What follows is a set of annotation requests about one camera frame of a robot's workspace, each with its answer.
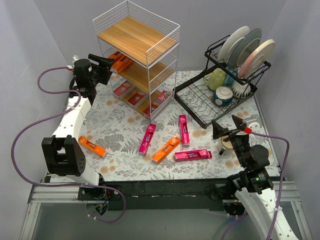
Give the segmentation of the orange toothpaste box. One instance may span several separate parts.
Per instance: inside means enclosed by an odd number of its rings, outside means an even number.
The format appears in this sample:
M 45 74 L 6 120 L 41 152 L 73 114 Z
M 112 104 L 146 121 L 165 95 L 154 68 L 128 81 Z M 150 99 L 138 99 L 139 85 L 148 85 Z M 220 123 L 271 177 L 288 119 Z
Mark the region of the orange toothpaste box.
M 173 136 L 152 156 L 152 160 L 159 165 L 181 142 L 182 140 L 179 137 Z
M 120 75 L 132 62 L 131 58 L 124 55 L 111 66 L 111 71 Z
M 109 55 L 107 58 L 108 59 L 114 59 L 115 62 L 117 62 L 119 59 L 121 59 L 124 56 L 123 53 L 121 53 L 120 51 L 115 51 L 114 53 L 112 53 L 111 55 Z
M 90 142 L 86 137 L 84 136 L 80 136 L 78 138 L 78 142 L 84 146 L 85 148 L 89 149 L 90 151 L 92 151 L 93 153 L 97 154 L 98 156 L 104 158 L 107 151 L 105 148 L 102 148 L 99 145 L 96 145 L 92 142 Z

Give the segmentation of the red 3D toothpaste box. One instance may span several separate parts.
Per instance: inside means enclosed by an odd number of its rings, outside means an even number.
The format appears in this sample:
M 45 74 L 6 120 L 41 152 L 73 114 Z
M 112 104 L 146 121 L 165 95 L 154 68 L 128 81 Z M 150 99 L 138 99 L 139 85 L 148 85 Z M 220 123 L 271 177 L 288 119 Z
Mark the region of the red 3D toothpaste box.
M 135 86 L 129 82 L 129 81 L 124 81 L 122 84 L 120 84 L 114 91 L 113 95 L 116 99 L 122 100 L 125 96 L 127 96 Z
M 143 116 L 149 119 L 151 113 L 153 113 L 170 96 L 171 96 L 171 93 L 166 90 L 159 93 L 156 99 L 152 101 L 151 104 L 144 109 Z

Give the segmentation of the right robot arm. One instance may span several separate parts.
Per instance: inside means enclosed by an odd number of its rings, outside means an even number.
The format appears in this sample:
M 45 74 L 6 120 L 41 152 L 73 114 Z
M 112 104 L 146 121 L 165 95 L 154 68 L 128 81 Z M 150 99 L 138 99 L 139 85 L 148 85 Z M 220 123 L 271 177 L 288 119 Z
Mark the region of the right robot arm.
M 224 128 L 213 120 L 213 139 L 231 143 L 243 170 L 228 176 L 225 185 L 216 188 L 216 194 L 222 199 L 238 199 L 262 240 L 297 239 L 280 207 L 283 182 L 275 191 L 266 170 L 270 164 L 269 151 L 260 144 L 249 143 L 250 135 L 258 134 L 258 123 L 236 115 L 232 115 L 232 120 L 235 129 Z

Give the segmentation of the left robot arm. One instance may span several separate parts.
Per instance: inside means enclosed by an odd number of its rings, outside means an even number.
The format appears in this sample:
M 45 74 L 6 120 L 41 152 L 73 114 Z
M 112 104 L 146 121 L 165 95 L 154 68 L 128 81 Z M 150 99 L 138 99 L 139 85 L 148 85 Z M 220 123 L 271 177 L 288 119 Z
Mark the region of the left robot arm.
M 103 199 L 107 191 L 100 183 L 101 175 L 87 166 L 79 136 L 97 94 L 96 85 L 108 84 L 114 63 L 115 59 L 93 54 L 82 59 L 73 57 L 67 112 L 52 136 L 45 137 L 41 143 L 48 172 L 70 178 L 79 184 L 91 185 L 89 194 L 95 200 Z

